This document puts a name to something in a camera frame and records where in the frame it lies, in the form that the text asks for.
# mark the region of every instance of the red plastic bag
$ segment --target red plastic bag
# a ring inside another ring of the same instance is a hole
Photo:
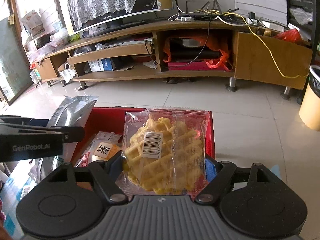
[[[279,33],[276,36],[274,36],[274,38],[283,40],[283,41],[292,42],[295,44],[300,44],[303,42],[301,35],[297,29],[292,29],[283,33]]]
[[[165,40],[163,51],[166,54],[164,57],[164,62],[171,62],[171,52],[170,52],[170,39],[171,38],[185,38],[185,39],[194,39],[199,41],[201,46],[205,44],[207,39],[207,31],[200,30],[188,30],[184,32],[180,32],[177,35],[171,35]],[[230,71],[227,68],[227,61],[229,58],[229,49],[228,49],[228,39],[225,33],[221,30],[211,30],[206,46],[213,50],[219,51],[221,53],[221,57],[219,59],[204,59],[209,68],[217,69],[223,68],[225,71]]]

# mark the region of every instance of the screw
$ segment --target screw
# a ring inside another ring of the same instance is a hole
[[[213,200],[213,196],[210,194],[202,194],[198,197],[198,200],[201,202],[210,202]]]
[[[122,202],[125,200],[125,198],[126,196],[123,194],[113,194],[111,195],[110,200],[113,202]]]

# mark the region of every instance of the cabinet leg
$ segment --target cabinet leg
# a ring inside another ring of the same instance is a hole
[[[281,96],[283,99],[285,100],[289,100],[290,99],[290,89],[291,87],[286,87],[285,90],[284,90],[284,93],[281,93]]]
[[[80,87],[78,88],[78,90],[85,90],[86,88],[88,88],[85,82],[79,81],[79,83],[80,83]]]
[[[61,84],[62,84],[62,87],[65,87],[67,85],[67,83],[62,79],[60,80]]]
[[[227,85],[227,90],[231,92],[236,92],[238,88],[236,87],[236,78],[230,77],[229,84]]]

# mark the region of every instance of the trash can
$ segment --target trash can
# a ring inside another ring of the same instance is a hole
[[[310,66],[308,86],[299,115],[306,126],[320,131],[320,66]]]

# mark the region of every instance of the cabinet door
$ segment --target cabinet door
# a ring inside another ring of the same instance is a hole
[[[285,76],[306,76],[312,50],[306,47],[260,36],[271,50]],[[253,34],[238,33],[235,78],[303,89],[307,77],[285,78],[278,71],[268,49]]]
[[[48,81],[58,77],[50,58],[39,62],[37,70],[39,71],[42,81]]]

